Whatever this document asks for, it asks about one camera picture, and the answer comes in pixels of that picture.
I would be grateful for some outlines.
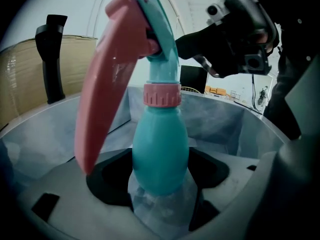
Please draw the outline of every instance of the brown cardboard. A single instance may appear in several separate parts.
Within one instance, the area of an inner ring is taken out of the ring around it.
[[[96,38],[64,35],[60,49],[60,75],[66,96],[81,92]],[[0,53],[0,129],[12,119],[47,103],[42,59],[35,39]]]

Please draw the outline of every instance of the screw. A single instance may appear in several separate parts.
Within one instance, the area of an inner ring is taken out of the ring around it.
[[[210,5],[210,6],[208,7],[208,9],[207,9],[207,12],[208,12],[208,14],[210,14],[210,15],[215,15],[215,14],[217,14],[218,10],[217,10],[217,8],[216,8],[215,6]]]

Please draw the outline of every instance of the teal spray head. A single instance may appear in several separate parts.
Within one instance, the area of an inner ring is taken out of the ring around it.
[[[188,167],[188,136],[177,81],[178,53],[159,0],[112,0],[109,23],[87,71],[75,132],[75,157],[89,174],[99,156],[138,59],[147,56],[147,105],[137,125],[132,162],[140,185],[167,195],[182,183]]]

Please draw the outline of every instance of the bottle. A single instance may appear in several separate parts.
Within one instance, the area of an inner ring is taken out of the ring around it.
[[[132,163],[140,186],[153,196],[175,192],[182,184],[189,159],[188,134],[178,105],[181,85],[148,83],[147,105],[132,145]]]

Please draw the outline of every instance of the person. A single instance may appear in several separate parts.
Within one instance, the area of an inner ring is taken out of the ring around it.
[[[285,97],[319,51],[320,35],[317,16],[319,3],[317,0],[258,1],[271,20],[280,24],[282,42],[282,52],[278,61],[277,84],[272,90],[271,99],[263,115],[289,139],[294,140],[301,135],[301,132],[293,113],[285,102]],[[206,37],[203,38],[203,41],[195,33],[188,35],[192,45],[186,45],[183,38],[178,39],[176,44],[179,56],[182,55],[183,59],[191,58],[196,54],[198,55],[195,47],[201,47],[201,55],[212,64],[213,70],[218,72],[218,69],[220,69],[218,73],[220,75],[224,74],[224,76],[236,74],[234,72],[225,72],[234,67],[234,65],[230,62],[231,58],[221,53],[223,47],[217,45],[222,42],[221,37],[214,34],[212,28],[209,26],[201,31],[201,35]],[[196,56],[195,59],[204,65],[205,69],[208,67],[201,57]]]

